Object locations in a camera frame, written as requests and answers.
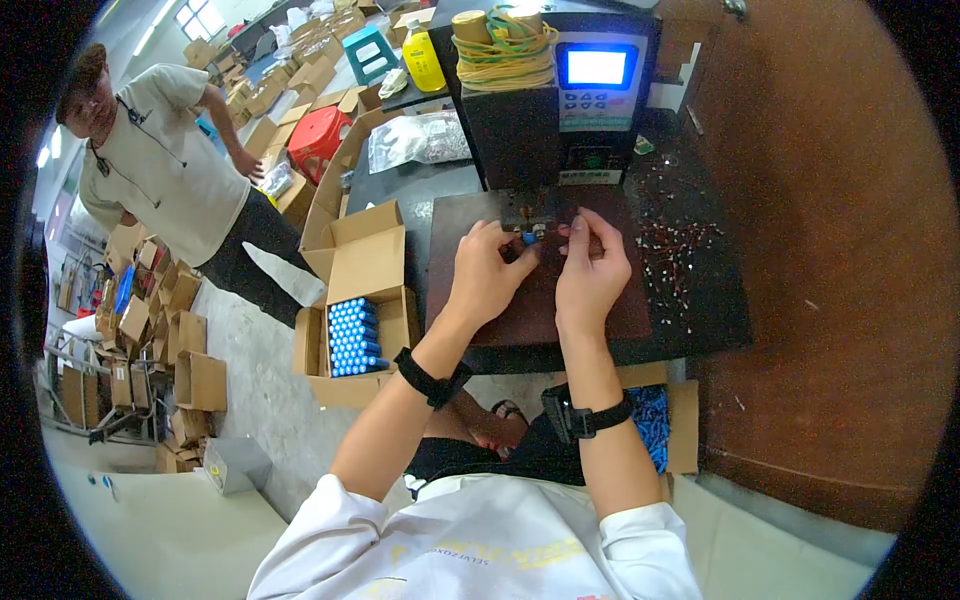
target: door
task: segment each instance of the door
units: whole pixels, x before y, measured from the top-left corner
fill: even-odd
[[[717,19],[686,97],[696,123],[682,109],[726,205],[756,336],[702,365],[703,466],[896,531],[956,381],[947,161],[869,7],[746,2],[742,22]],[[719,4],[665,2],[678,17]]]

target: black wrist strap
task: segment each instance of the black wrist strap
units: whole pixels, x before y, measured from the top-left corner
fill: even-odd
[[[426,396],[427,405],[440,410],[460,392],[471,377],[473,371],[464,363],[457,365],[449,379],[434,379],[420,368],[414,360],[412,350],[401,348],[394,359],[397,369],[410,386]]]
[[[540,400],[543,402],[544,412],[553,423],[557,437],[565,444],[594,438],[597,431],[629,419],[635,409],[633,401],[626,393],[619,404],[596,413],[589,408],[573,408],[570,388],[566,384],[544,390]]]

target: concrete floor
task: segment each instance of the concrete floor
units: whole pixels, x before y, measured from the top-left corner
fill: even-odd
[[[300,303],[313,303],[321,281],[248,246],[253,260]],[[360,414],[313,397],[302,375],[291,373],[293,330],[235,294],[204,280],[193,311],[206,317],[206,348],[227,361],[228,410],[216,417],[220,437],[251,436],[274,462],[263,494],[288,522],[330,467],[337,445]],[[540,413],[540,392],[550,374],[483,375],[467,389],[482,406],[511,398],[531,419]],[[410,495],[397,481],[387,505],[398,510]]]

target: earphone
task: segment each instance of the earphone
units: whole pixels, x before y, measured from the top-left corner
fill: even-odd
[[[131,122],[131,124],[132,124],[134,127],[136,127],[136,128],[139,129],[141,132],[145,133],[148,137],[150,137],[152,140],[154,140],[154,142],[156,142],[157,145],[159,145],[160,148],[162,148],[163,150],[166,150],[168,155],[172,156],[172,157],[174,158],[174,160],[176,160],[178,163],[180,163],[181,165],[183,165],[183,168],[186,168],[186,161],[185,161],[185,160],[180,160],[179,158],[177,158],[177,156],[176,156],[174,153],[170,152],[170,149],[169,149],[169,148],[167,148],[167,147],[164,146],[162,143],[160,143],[160,140],[158,140],[158,139],[156,139],[155,137],[153,137],[153,136],[150,134],[150,132],[145,131],[145,130],[141,127],[141,125],[143,125],[144,121],[147,120],[147,117],[150,116],[150,113],[153,112],[152,110],[148,111],[147,114],[140,114],[140,112],[137,111],[136,108],[131,108],[131,107],[127,106],[127,103],[124,102],[123,99],[122,99],[119,95],[116,96],[116,99],[117,99],[117,102],[119,102],[120,104],[122,104],[122,105],[123,105],[123,108],[125,108],[125,109],[127,110],[127,117],[130,119],[130,122]],[[98,154],[97,154],[97,149],[93,147],[93,144],[87,143],[86,147],[90,149],[90,152],[92,152],[93,155],[94,155],[94,157],[97,159],[97,170],[100,171],[100,175],[102,175],[102,176],[104,176],[104,177],[106,178],[106,177],[109,176],[110,170],[112,169],[114,172],[116,172],[117,175],[119,175],[119,176],[122,177],[123,179],[125,179],[125,180],[127,180],[128,182],[130,182],[130,183],[132,183],[133,185],[135,185],[135,186],[136,186],[136,189],[140,190],[140,193],[143,194],[143,196],[144,196],[147,200],[149,200],[151,203],[154,204],[154,208],[159,208],[159,207],[160,207],[160,201],[154,201],[152,198],[150,198],[150,196],[147,196],[147,193],[143,191],[143,188],[141,188],[139,185],[137,185],[136,181],[131,180],[130,178],[128,178],[128,177],[127,177],[126,175],[124,175],[123,173],[120,173],[120,171],[117,171],[116,167],[114,167],[113,164],[112,164],[109,160],[107,160],[106,158],[98,155]]]

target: blue display screen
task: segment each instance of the blue display screen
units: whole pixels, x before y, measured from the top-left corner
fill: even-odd
[[[571,50],[566,55],[566,80],[572,84],[620,85],[626,63],[626,52]]]
[[[633,44],[561,42],[557,75],[563,89],[628,89],[639,49]]]

